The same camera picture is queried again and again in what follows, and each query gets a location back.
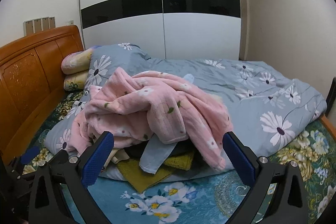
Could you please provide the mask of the pink fleece floral garment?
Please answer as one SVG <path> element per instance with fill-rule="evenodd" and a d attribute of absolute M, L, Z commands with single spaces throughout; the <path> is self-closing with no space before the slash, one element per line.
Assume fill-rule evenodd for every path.
<path fill-rule="evenodd" d="M 145 71 L 130 76 L 118 67 L 103 86 L 91 85 L 90 101 L 72 127 L 71 150 L 82 154 L 94 138 L 107 131 L 122 149 L 153 135 L 165 145 L 190 139 L 204 161 L 223 171 L 223 135 L 233 130 L 223 101 L 185 79 Z"/>

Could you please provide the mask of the teal floral bed blanket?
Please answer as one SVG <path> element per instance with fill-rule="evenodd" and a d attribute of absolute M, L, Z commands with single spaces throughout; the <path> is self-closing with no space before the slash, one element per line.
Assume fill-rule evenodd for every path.
<path fill-rule="evenodd" d="M 319 118 L 271 162 L 296 161 L 307 192 L 307 217 L 316 223 L 335 195 L 335 141 Z M 99 178 L 89 187 L 113 223 L 225 223 L 248 193 L 234 170 L 157 184 L 141 193 L 128 182 Z"/>

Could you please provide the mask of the olive green garment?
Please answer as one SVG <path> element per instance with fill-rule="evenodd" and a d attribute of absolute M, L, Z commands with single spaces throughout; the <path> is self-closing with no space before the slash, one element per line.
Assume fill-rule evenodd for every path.
<path fill-rule="evenodd" d="M 139 160 L 127 159 L 116 164 L 117 169 L 125 180 L 139 193 L 147 190 L 176 171 L 188 171 L 191 169 L 194 153 L 181 156 L 170 156 L 159 167 L 155 174 L 147 173 L 139 166 Z"/>

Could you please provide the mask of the wooden bed footboard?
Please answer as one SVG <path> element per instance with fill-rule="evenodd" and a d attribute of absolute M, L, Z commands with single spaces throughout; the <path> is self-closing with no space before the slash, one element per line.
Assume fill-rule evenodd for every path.
<path fill-rule="evenodd" d="M 323 124 L 323 126 L 327 129 L 329 134 L 333 137 L 334 140 L 336 140 L 336 129 L 331 123 L 331 121 L 328 120 L 325 114 L 321 115 L 319 117 L 320 122 Z"/>

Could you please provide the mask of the grey daisy print duvet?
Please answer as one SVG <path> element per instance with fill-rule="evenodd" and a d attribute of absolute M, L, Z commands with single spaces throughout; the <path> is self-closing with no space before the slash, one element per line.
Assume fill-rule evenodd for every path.
<path fill-rule="evenodd" d="M 117 67 L 131 75 L 171 73 L 219 96 L 234 132 L 258 155 L 270 156 L 285 147 L 327 108 L 314 87 L 287 79 L 263 62 L 157 59 L 129 43 L 93 49 L 86 88 L 105 84 Z"/>

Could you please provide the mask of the light blue grey garment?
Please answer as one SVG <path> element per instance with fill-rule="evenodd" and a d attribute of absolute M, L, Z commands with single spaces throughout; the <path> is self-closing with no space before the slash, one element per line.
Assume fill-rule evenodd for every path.
<path fill-rule="evenodd" d="M 157 135 L 153 135 L 139 160 L 139 167 L 146 173 L 156 174 L 159 167 L 170 156 L 176 145 L 177 143 L 164 144 Z"/>

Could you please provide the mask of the wooden headboard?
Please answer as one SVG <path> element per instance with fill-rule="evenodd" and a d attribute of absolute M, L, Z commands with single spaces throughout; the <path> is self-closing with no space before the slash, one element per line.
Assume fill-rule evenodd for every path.
<path fill-rule="evenodd" d="M 75 25 L 25 36 L 1 47 L 1 157 L 5 164 L 25 152 L 64 98 L 61 63 L 82 50 Z"/>

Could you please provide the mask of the white black sliding wardrobe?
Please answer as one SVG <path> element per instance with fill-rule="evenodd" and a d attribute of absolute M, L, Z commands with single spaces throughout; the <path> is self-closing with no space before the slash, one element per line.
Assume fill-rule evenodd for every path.
<path fill-rule="evenodd" d="M 163 59 L 239 57 L 240 0 L 79 0 L 84 43 Z"/>

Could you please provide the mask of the beige wall switch panels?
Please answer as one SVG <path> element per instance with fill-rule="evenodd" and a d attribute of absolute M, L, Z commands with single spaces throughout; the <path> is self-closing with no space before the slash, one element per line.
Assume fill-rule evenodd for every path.
<path fill-rule="evenodd" d="M 23 22 L 23 34 L 29 36 L 56 27 L 55 17 L 44 17 Z"/>

